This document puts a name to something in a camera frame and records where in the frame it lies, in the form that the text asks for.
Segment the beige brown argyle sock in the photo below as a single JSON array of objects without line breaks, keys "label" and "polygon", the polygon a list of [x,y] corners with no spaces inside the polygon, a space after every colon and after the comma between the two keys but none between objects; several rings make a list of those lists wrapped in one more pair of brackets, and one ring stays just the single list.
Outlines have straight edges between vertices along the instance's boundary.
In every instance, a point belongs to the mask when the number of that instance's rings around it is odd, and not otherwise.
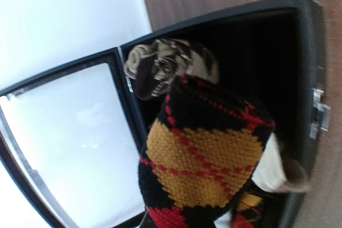
[{"label": "beige brown argyle sock", "polygon": [[190,75],[213,84],[219,82],[218,62],[207,47],[174,38],[134,46],[123,69],[134,80],[134,92],[141,100],[166,94],[177,76]]}]

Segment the red orange argyle sock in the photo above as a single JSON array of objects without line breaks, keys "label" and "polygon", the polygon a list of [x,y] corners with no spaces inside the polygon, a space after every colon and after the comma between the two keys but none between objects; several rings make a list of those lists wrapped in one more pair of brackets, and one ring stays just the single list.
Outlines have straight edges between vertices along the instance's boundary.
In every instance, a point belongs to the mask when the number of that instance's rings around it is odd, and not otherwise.
[{"label": "red orange argyle sock", "polygon": [[139,188],[157,227],[213,227],[247,190],[275,122],[194,76],[174,78],[149,131]]}]

